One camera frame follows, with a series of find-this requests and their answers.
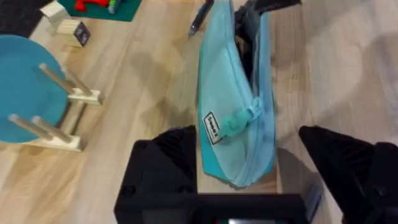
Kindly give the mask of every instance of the sticker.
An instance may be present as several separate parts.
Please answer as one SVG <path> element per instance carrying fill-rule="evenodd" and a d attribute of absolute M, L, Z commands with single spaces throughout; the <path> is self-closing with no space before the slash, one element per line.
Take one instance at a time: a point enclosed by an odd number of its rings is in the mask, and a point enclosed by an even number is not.
<path fill-rule="evenodd" d="M 219 143 L 223 138 L 218 136 L 218 131 L 220 127 L 218 126 L 218 122 L 214 113 L 210 111 L 204 118 L 203 124 L 205 124 L 207 136 L 211 142 L 211 145 Z"/>

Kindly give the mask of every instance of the wood grain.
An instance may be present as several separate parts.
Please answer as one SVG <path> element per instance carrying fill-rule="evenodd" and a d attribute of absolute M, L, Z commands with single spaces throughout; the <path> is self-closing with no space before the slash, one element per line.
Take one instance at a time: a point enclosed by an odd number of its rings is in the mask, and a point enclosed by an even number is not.
<path fill-rule="evenodd" d="M 85 19 L 87 46 L 64 46 L 42 21 L 31 39 L 91 89 L 77 134 L 84 153 L 0 145 L 0 223 L 116 223 L 113 205 L 133 143 L 196 123 L 201 1 L 144 0 L 132 22 Z M 398 143 L 398 7 L 394 0 L 305 0 L 271 13 L 278 168 L 238 192 L 303 192 L 316 168 L 297 135 L 321 125 Z M 237 192 L 201 171 L 201 192 Z M 314 223 L 341 223 L 325 188 Z"/>

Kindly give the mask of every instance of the plate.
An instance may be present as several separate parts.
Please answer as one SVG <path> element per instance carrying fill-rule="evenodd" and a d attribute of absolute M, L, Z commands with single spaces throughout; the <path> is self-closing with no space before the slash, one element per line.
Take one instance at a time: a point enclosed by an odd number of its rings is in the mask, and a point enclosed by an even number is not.
<path fill-rule="evenodd" d="M 65 79 L 56 59 L 41 45 L 16 35 L 0 35 L 0 141 L 27 142 L 38 137 L 8 120 L 37 115 L 55 126 L 67 105 L 67 92 L 39 69 L 47 64 Z"/>

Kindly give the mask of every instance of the pencil case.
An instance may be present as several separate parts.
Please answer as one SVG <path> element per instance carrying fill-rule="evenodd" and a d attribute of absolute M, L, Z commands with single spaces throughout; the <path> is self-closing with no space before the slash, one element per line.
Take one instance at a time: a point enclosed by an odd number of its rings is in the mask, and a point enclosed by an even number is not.
<path fill-rule="evenodd" d="M 245 187 L 270 172 L 275 158 L 268 14 L 243 13 L 250 73 L 235 28 L 232 2 L 215 2 L 200 51 L 198 124 L 205 173 Z"/>

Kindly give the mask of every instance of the pen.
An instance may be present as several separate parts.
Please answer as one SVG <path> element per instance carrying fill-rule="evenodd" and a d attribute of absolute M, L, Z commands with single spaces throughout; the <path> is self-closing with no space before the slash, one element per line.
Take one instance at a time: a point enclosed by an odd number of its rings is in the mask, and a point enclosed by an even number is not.
<path fill-rule="evenodd" d="M 206 2 L 201 6 L 196 18 L 192 22 L 191 28 L 189 29 L 189 37 L 194 35 L 198 31 L 201 23 L 205 20 L 207 12 L 210 11 L 211 7 L 213 6 L 213 3 L 214 0 L 206 0 Z"/>

